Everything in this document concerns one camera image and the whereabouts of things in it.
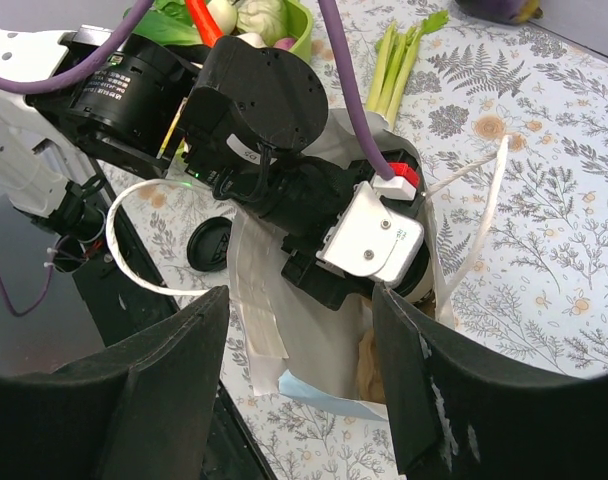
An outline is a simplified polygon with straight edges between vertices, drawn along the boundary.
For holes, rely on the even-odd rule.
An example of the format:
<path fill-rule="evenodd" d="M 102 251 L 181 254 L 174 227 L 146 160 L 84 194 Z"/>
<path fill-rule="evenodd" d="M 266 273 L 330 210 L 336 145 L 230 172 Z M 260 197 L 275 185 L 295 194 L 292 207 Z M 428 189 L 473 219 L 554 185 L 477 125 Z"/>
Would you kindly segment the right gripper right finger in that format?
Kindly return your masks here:
<path fill-rule="evenodd" d="M 391 289 L 373 322 L 392 443 L 409 479 L 608 479 L 608 374 L 499 354 Z"/>

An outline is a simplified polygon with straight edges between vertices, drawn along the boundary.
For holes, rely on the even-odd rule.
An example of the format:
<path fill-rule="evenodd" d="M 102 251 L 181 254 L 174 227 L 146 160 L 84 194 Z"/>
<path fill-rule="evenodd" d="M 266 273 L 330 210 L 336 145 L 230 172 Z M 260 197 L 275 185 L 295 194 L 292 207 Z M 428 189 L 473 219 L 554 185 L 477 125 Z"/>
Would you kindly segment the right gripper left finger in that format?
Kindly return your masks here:
<path fill-rule="evenodd" d="M 51 373 L 0 377 L 0 479 L 196 479 L 229 291 Z"/>

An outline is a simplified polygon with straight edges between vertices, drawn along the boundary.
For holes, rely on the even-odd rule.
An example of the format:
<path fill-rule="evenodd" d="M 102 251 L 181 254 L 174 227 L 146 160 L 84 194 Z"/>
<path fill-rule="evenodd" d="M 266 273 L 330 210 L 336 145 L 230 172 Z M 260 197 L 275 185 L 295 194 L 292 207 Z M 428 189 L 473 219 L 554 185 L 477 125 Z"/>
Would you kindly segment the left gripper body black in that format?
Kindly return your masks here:
<path fill-rule="evenodd" d="M 282 230 L 282 277 L 325 307 L 370 297 L 378 276 L 334 266 L 320 253 L 357 187 L 375 171 L 363 156 L 346 166 L 309 155 L 329 117 L 325 90 L 296 55 L 234 36 L 186 47 L 200 67 L 181 116 L 185 170 L 217 200 L 231 200 Z"/>

